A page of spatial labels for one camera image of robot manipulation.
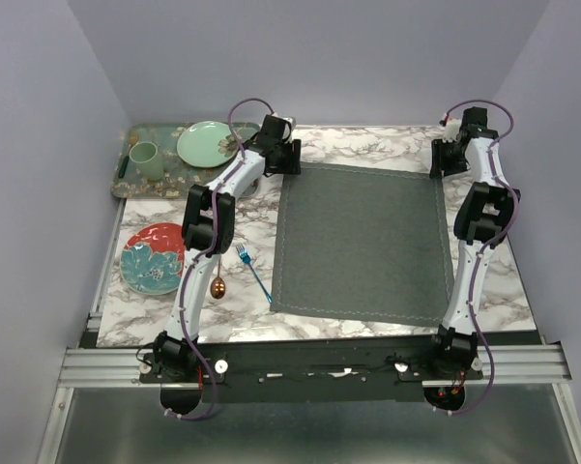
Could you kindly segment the dark grey cloth napkin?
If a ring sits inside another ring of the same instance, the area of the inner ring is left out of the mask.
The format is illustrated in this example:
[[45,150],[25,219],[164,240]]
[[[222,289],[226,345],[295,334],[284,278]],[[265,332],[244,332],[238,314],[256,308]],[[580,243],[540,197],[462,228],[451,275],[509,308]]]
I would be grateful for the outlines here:
[[324,163],[284,178],[273,312],[436,327],[453,281],[441,181]]

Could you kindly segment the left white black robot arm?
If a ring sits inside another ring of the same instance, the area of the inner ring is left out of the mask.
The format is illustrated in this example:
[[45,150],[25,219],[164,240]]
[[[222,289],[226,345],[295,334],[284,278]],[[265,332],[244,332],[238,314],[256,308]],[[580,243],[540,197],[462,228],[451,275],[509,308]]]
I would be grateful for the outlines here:
[[239,153],[221,174],[190,188],[182,225],[186,252],[181,283],[170,319],[152,345],[152,365],[159,376],[183,382],[205,366],[195,347],[200,313],[212,272],[233,242],[236,200],[262,176],[301,173],[295,127],[291,117],[266,115],[256,134],[238,142]]

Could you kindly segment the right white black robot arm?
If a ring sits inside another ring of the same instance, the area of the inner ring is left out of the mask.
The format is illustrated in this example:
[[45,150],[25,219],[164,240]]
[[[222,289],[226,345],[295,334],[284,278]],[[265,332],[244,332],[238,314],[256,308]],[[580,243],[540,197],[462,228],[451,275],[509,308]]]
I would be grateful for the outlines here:
[[488,109],[465,101],[461,120],[447,111],[440,121],[444,136],[432,141],[429,177],[442,179],[469,172],[472,184],[458,210],[453,234],[458,264],[447,312],[425,355],[434,377],[463,379],[485,341],[478,322],[483,284],[496,248],[513,226],[520,192],[507,182],[499,158],[503,138],[488,127]]

